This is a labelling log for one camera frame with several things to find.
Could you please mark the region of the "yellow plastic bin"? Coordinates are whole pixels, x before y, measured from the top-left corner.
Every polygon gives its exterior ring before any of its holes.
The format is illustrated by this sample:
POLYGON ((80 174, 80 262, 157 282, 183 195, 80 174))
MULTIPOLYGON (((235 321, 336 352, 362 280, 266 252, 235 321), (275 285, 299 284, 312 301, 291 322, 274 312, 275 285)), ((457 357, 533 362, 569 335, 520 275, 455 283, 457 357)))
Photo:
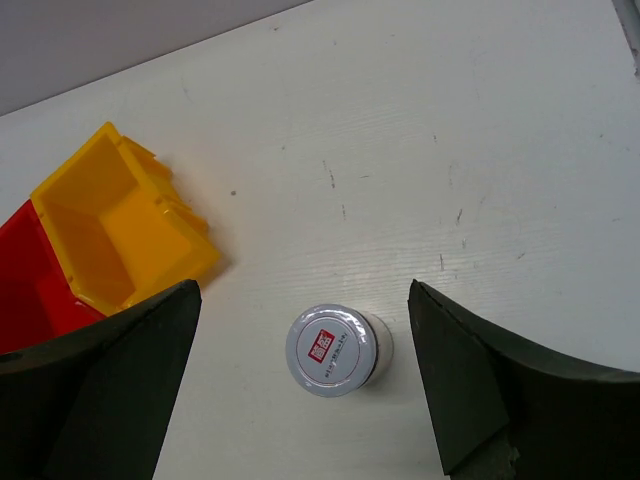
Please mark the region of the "yellow plastic bin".
POLYGON ((183 281, 220 251, 170 168, 107 122, 30 195, 73 294, 111 316, 183 281))

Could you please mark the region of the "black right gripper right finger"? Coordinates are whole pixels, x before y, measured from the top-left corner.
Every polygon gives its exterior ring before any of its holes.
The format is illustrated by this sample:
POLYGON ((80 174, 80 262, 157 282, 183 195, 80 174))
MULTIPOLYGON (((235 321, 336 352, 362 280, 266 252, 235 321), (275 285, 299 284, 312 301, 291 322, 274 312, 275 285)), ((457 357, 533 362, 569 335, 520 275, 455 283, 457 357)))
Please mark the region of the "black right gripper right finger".
POLYGON ((414 281, 413 344, 452 479, 635 479, 639 376, 549 349, 414 281))

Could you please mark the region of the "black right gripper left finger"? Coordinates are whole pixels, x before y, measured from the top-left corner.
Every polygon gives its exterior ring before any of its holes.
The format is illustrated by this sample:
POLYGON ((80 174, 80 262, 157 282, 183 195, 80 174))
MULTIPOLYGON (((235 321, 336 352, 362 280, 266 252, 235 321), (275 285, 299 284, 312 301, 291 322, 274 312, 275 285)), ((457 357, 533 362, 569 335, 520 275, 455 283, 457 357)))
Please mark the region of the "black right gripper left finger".
POLYGON ((194 280, 1 357, 4 479, 153 477, 201 311, 194 280))

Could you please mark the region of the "red plastic bin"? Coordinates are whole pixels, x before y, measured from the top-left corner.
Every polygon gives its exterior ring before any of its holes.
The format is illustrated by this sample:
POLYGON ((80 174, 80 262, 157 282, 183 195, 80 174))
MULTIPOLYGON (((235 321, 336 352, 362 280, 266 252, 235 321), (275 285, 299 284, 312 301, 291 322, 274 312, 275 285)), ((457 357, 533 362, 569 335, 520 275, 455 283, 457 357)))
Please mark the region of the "red plastic bin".
POLYGON ((31 201, 2 225, 0 255, 3 354, 105 318, 72 293, 31 201))

